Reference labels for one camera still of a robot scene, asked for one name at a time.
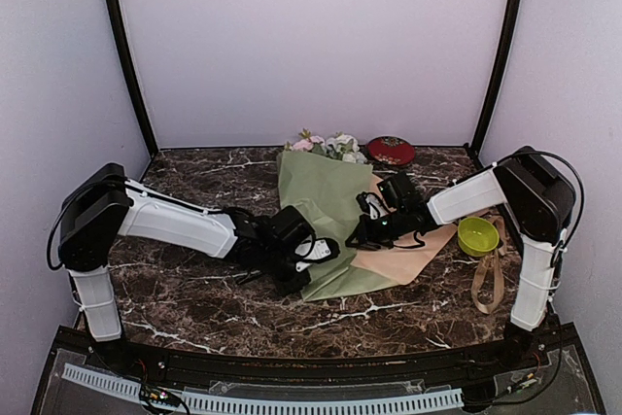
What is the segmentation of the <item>right black frame post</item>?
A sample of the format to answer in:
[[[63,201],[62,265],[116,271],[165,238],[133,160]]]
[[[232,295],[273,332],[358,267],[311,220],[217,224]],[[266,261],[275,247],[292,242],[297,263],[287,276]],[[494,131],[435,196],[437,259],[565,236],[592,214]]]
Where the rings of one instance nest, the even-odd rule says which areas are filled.
[[[482,108],[471,141],[468,145],[465,145],[473,159],[479,159],[492,122],[510,56],[520,5],[521,0],[506,0],[495,60]]]

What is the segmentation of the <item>lime green plastic bowl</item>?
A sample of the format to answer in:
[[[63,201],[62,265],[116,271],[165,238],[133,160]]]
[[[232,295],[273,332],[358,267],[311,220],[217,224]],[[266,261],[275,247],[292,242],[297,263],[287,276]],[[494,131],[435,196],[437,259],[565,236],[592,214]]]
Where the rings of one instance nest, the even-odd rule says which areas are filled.
[[[500,234],[495,226],[489,221],[468,217],[458,224],[458,244],[467,255],[480,258],[497,249],[500,242]]]

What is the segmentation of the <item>black front table rail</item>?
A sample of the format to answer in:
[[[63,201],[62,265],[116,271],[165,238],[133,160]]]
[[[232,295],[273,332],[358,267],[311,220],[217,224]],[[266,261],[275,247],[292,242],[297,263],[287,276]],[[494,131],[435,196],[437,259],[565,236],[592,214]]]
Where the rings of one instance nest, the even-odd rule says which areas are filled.
[[[490,378],[508,369],[498,342],[454,350],[371,358],[281,359],[199,354],[129,343],[107,364],[151,382],[205,386],[222,379],[241,383],[336,384],[386,382],[400,377],[434,381]]]

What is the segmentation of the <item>left black frame post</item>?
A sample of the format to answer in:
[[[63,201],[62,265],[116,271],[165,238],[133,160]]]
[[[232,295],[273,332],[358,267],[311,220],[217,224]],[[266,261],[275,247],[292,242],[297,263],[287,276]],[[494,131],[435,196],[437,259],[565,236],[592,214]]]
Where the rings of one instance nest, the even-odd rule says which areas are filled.
[[[121,0],[105,0],[105,2],[130,103],[148,154],[154,157],[158,154],[159,147],[135,70],[121,12]]]

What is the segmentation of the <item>pink rose fake flower stem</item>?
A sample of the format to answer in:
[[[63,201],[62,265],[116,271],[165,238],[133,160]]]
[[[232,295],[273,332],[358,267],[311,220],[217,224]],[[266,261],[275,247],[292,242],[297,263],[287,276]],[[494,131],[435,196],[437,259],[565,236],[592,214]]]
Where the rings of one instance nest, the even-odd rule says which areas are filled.
[[[298,133],[299,139],[294,142],[287,142],[284,145],[285,151],[305,152],[316,155],[324,155],[326,153],[326,140],[319,135],[314,134],[311,130],[303,128]]]

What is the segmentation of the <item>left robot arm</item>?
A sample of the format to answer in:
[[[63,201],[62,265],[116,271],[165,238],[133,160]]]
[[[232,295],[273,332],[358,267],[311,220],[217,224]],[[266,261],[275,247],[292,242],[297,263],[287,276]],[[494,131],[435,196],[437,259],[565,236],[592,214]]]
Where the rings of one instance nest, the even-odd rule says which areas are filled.
[[[285,293],[309,281],[322,249],[314,228],[294,207],[257,216],[240,207],[208,208],[162,194],[126,177],[117,163],[102,166],[61,204],[47,243],[52,270],[69,272],[100,358],[116,372],[137,364],[123,339],[108,256],[116,239],[147,238],[224,259],[270,276]]]

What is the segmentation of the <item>green and pink wrapping paper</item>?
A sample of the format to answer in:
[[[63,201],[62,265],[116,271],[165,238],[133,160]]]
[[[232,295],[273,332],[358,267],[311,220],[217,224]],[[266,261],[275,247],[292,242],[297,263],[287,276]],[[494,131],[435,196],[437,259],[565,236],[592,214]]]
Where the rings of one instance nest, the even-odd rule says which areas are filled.
[[[292,205],[320,237],[339,243],[340,255],[309,268],[310,283],[301,291],[305,301],[325,300],[408,285],[424,270],[457,231],[445,225],[423,236],[426,245],[411,250],[410,235],[393,249],[376,252],[350,249],[346,238],[362,213],[356,196],[376,192],[379,178],[368,164],[343,162],[306,152],[284,151],[277,156],[280,205]]]

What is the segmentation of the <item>black frame post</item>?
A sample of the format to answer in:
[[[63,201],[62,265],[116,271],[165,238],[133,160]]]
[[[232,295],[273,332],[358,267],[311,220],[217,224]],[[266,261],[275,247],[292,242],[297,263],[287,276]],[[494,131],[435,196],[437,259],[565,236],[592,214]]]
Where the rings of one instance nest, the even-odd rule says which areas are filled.
[[[495,60],[482,108],[471,141],[468,145],[465,145],[473,159],[479,159],[492,122],[510,56],[520,5],[521,0],[506,0]]]
[[[159,147],[135,70],[121,12],[121,0],[105,0],[105,2],[130,103],[148,154],[154,157],[158,154]]]

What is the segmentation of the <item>red floral plate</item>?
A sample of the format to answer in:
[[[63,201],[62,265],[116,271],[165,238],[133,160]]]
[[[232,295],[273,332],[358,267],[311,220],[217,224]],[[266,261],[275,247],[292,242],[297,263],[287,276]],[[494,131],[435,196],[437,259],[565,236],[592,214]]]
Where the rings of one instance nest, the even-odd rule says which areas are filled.
[[[392,166],[406,165],[412,162],[416,155],[412,145],[394,136],[376,137],[366,144],[366,150],[375,161]]]

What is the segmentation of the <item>white fake flower stem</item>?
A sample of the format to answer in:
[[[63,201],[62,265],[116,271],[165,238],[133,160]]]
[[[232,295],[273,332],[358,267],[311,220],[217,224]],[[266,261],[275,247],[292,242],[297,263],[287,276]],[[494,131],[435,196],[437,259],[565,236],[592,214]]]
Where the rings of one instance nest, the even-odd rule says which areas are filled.
[[[337,133],[326,140],[325,147],[326,155],[331,159],[356,164],[367,163],[358,139],[352,135]]]

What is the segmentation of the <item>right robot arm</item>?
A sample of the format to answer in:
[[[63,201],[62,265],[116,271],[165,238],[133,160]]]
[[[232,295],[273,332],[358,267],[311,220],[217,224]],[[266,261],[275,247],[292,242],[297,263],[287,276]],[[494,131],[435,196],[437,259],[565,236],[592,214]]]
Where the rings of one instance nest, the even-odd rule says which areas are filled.
[[[349,248],[393,248],[405,235],[422,247],[423,235],[476,212],[503,207],[520,236],[522,268],[509,321],[533,331],[542,323],[560,275],[560,262],[575,235],[585,206],[577,170],[566,177],[557,155],[525,146],[477,170],[430,197],[423,197],[403,172],[382,180],[377,192],[362,192],[359,222]]]

